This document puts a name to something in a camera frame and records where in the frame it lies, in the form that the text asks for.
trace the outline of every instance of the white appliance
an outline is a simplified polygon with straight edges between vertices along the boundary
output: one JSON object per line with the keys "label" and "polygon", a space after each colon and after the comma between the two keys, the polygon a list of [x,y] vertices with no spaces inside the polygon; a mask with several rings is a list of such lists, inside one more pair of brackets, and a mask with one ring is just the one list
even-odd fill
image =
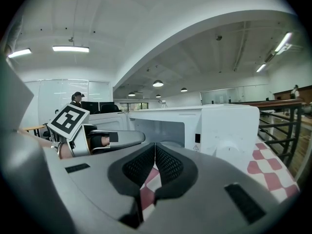
{"label": "white appliance", "polygon": [[90,115],[105,130],[137,130],[146,142],[168,142],[246,167],[259,125],[257,107],[213,104]]}

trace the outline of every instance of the cap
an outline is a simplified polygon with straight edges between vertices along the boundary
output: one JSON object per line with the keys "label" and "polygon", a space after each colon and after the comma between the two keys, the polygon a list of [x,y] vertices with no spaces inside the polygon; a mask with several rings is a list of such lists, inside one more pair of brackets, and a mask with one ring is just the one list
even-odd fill
{"label": "cap", "polygon": [[84,97],[84,94],[82,94],[81,92],[75,92],[75,93],[74,93],[74,96],[81,96],[81,97]]}

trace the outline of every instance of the railing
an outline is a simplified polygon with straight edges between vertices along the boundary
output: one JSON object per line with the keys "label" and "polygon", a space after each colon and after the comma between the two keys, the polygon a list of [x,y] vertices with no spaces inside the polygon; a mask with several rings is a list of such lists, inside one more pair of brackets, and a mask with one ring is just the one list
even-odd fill
{"label": "railing", "polygon": [[[273,152],[285,163],[287,167],[289,167],[294,152],[297,147],[299,134],[300,134],[300,126],[301,126],[301,103],[302,99],[288,99],[288,100],[269,100],[269,101],[248,101],[248,102],[238,102],[234,104],[243,104],[258,107],[260,110],[260,115],[272,116],[275,118],[279,118],[281,120],[285,120],[285,123],[272,124],[263,119],[259,119],[263,124],[259,124],[260,132],[266,133],[272,140],[265,140],[263,136],[258,133],[258,136],[261,140],[266,143]],[[265,112],[267,110],[283,110],[285,112],[289,110],[289,116],[278,115],[275,113]],[[288,126],[288,130],[285,131],[280,127]],[[283,134],[286,135],[285,139],[278,139],[272,133],[269,133],[266,129],[274,128]],[[292,142],[292,146],[290,151],[288,151],[290,143]],[[283,150],[278,152],[276,148],[273,147],[273,144],[279,144]]]}

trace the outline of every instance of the curved ceiling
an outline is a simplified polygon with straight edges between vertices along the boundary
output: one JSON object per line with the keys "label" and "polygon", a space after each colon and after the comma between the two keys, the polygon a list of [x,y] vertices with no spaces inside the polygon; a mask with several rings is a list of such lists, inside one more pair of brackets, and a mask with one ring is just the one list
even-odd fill
{"label": "curved ceiling", "polygon": [[[182,87],[189,92],[220,88],[213,77],[229,81],[231,76],[254,76],[285,33],[293,32],[289,42],[293,47],[275,56],[267,65],[268,70],[281,58],[294,58],[307,47],[304,32],[294,19],[279,12],[271,20],[235,22],[198,33],[143,65],[114,91],[114,97],[126,98],[130,91],[142,92],[138,96],[145,98],[155,98],[156,94],[167,97],[180,94]],[[153,87],[156,79],[163,81],[164,86]]]}
{"label": "curved ceiling", "polygon": [[[16,49],[31,48],[33,54],[13,62],[24,73],[56,67],[101,71],[98,80],[110,80],[117,89],[175,44],[221,25],[276,16],[267,12],[293,13],[281,0],[28,0]],[[72,36],[90,53],[52,51],[53,45],[71,45]]]}

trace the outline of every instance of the red and white checkered cloth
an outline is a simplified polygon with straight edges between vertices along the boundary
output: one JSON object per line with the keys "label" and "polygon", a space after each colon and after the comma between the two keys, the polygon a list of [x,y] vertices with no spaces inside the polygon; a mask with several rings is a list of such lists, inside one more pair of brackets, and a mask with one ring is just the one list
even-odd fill
{"label": "red and white checkered cloth", "polygon": [[[256,141],[248,167],[241,170],[267,188],[278,202],[299,192],[297,183],[284,163],[259,139]],[[140,190],[144,220],[155,208],[154,192],[159,187],[161,187],[160,175],[157,166],[154,165]]]}
{"label": "red and white checkered cloth", "polygon": [[247,174],[267,188],[279,202],[299,192],[297,183],[284,163],[259,139]]}

